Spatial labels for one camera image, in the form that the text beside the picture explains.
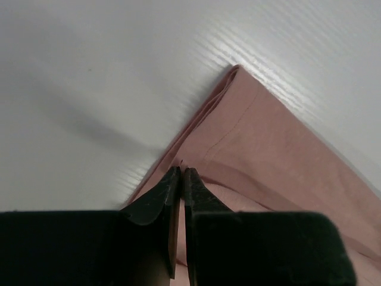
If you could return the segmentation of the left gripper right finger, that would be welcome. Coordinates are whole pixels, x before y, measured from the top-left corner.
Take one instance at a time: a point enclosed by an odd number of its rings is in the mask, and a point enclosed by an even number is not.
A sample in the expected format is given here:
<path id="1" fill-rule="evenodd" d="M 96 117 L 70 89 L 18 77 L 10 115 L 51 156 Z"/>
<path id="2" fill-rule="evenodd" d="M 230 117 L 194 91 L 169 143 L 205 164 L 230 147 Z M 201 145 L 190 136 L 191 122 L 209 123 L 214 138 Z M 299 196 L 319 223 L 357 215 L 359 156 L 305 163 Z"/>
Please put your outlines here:
<path id="1" fill-rule="evenodd" d="M 337 227 L 315 212 L 234 212 L 188 168 L 186 255 L 191 285 L 356 285 Z"/>

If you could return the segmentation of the pink printed t shirt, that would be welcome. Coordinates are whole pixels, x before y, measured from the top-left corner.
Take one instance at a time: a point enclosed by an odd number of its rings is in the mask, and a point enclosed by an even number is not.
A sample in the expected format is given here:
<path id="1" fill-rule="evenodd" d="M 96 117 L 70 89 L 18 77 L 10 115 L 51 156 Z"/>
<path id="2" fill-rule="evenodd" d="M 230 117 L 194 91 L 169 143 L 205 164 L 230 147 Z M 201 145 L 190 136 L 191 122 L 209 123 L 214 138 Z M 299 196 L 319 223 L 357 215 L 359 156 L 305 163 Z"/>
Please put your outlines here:
<path id="1" fill-rule="evenodd" d="M 380 284 L 380 199 L 243 67 L 232 67 L 130 197 L 172 166 L 197 170 L 234 211 L 326 215 L 339 228 L 359 285 Z"/>

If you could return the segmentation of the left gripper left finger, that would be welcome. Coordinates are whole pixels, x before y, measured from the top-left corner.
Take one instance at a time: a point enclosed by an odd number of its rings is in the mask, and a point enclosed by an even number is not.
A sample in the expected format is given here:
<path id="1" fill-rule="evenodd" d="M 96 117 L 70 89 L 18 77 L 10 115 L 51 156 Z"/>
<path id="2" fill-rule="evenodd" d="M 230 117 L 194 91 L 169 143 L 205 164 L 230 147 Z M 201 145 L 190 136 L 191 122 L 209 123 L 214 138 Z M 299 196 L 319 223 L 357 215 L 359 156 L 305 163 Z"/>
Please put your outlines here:
<path id="1" fill-rule="evenodd" d="M 1 213 L 2 285 L 169 285 L 181 171 L 122 210 Z"/>

